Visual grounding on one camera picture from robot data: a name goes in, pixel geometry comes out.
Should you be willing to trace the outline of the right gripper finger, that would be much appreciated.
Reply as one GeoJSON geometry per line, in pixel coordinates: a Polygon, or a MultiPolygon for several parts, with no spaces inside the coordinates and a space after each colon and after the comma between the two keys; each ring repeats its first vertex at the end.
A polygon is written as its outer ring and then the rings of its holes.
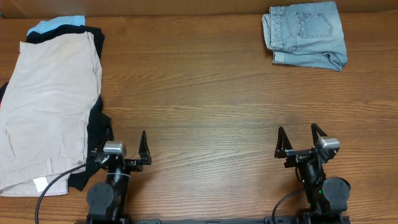
{"type": "Polygon", "coordinates": [[[286,158],[291,152],[293,152],[293,147],[287,137],[286,132],[282,126],[278,129],[277,135],[277,145],[274,153],[275,158],[286,158]]]}
{"type": "Polygon", "coordinates": [[[327,134],[318,126],[317,123],[311,124],[313,144],[316,145],[319,137],[325,137],[327,134]]]}

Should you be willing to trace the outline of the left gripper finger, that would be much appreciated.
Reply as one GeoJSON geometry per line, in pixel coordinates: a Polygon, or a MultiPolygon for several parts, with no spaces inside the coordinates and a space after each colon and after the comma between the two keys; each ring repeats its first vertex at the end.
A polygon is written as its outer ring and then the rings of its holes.
{"type": "Polygon", "coordinates": [[[147,145],[147,136],[146,131],[143,130],[141,141],[139,145],[139,156],[141,158],[142,165],[151,165],[152,164],[152,157],[149,151],[149,147],[147,145]]]}
{"type": "Polygon", "coordinates": [[[98,144],[98,147],[96,148],[97,151],[99,152],[103,151],[104,145],[106,144],[106,141],[109,139],[109,135],[110,135],[110,128],[107,127],[104,136],[102,137],[100,143],[98,144]]]}

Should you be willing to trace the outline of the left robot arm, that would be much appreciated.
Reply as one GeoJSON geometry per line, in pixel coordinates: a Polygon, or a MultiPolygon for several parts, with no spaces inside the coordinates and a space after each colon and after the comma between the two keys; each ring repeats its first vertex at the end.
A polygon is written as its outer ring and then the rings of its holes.
{"type": "Polygon", "coordinates": [[[152,164],[146,132],[142,132],[139,159],[126,158],[126,147],[122,141],[105,141],[94,155],[95,165],[107,173],[104,182],[88,190],[86,201],[89,212],[86,222],[132,223],[131,216],[125,213],[131,172],[141,172],[144,166],[152,164]]]}

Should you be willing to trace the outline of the folded light denim shorts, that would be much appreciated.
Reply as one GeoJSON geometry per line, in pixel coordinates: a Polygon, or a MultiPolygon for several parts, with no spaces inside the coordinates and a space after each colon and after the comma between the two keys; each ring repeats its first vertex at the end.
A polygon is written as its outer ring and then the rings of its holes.
{"type": "Polygon", "coordinates": [[[262,16],[262,26],[274,64],[340,71],[348,63],[334,1],[271,7],[262,16]]]}

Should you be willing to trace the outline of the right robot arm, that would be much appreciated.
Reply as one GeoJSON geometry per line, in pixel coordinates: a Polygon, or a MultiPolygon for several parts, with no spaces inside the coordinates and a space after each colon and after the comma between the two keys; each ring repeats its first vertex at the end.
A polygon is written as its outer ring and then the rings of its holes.
{"type": "Polygon", "coordinates": [[[337,138],[328,136],[317,124],[311,124],[313,146],[310,149],[296,151],[293,149],[284,128],[278,129],[277,145],[274,157],[285,159],[286,168],[295,169],[296,178],[302,183],[298,189],[282,199],[273,208],[272,223],[349,223],[347,211],[351,186],[340,177],[328,178],[323,164],[332,160],[340,150],[337,138]],[[294,216],[278,217],[278,207],[287,199],[305,193],[308,208],[297,210],[294,216]]]}

